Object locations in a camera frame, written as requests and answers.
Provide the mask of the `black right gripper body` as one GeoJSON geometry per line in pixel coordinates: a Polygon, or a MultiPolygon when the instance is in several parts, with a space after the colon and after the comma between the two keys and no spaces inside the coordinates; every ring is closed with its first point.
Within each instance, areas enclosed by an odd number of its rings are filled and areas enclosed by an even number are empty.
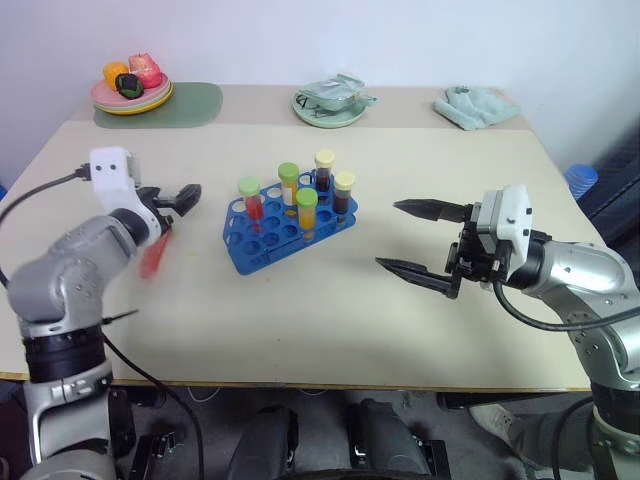
{"type": "Polygon", "coordinates": [[[458,291],[463,279],[472,282],[504,283],[511,259],[511,242],[489,240],[487,251],[477,231],[481,204],[467,205],[467,216],[457,242],[451,244],[445,272],[451,276],[450,291],[458,291]]]}

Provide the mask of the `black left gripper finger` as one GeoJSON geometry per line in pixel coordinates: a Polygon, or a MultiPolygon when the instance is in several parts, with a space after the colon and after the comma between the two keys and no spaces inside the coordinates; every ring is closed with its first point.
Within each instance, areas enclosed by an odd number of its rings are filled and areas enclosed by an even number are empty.
{"type": "Polygon", "coordinates": [[[193,203],[180,203],[180,202],[161,202],[161,233],[165,234],[172,228],[174,223],[174,216],[169,213],[169,210],[173,211],[176,215],[184,217],[194,207],[193,203]]]}
{"type": "Polygon", "coordinates": [[[195,206],[201,197],[200,184],[187,184],[175,196],[159,197],[159,206],[195,206]]]}

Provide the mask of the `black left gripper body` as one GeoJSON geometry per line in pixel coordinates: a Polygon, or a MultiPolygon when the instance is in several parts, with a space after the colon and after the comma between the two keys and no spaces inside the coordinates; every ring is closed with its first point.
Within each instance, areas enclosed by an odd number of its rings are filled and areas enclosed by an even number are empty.
{"type": "Polygon", "coordinates": [[[142,204],[153,214],[161,228],[170,228],[173,224],[173,217],[170,214],[163,214],[162,210],[173,210],[175,206],[173,197],[161,197],[159,187],[140,187],[136,194],[142,204]]]}

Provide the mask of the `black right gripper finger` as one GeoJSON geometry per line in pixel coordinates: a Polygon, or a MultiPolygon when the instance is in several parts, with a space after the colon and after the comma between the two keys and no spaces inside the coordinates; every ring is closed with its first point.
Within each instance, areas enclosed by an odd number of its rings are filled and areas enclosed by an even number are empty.
{"type": "Polygon", "coordinates": [[[406,199],[394,202],[393,206],[417,218],[453,223],[468,221],[473,211],[472,204],[460,205],[436,199],[406,199]]]}
{"type": "Polygon", "coordinates": [[[434,274],[424,265],[405,260],[376,257],[375,261],[408,283],[436,291],[449,299],[458,297],[461,283],[459,276],[434,274]]]}

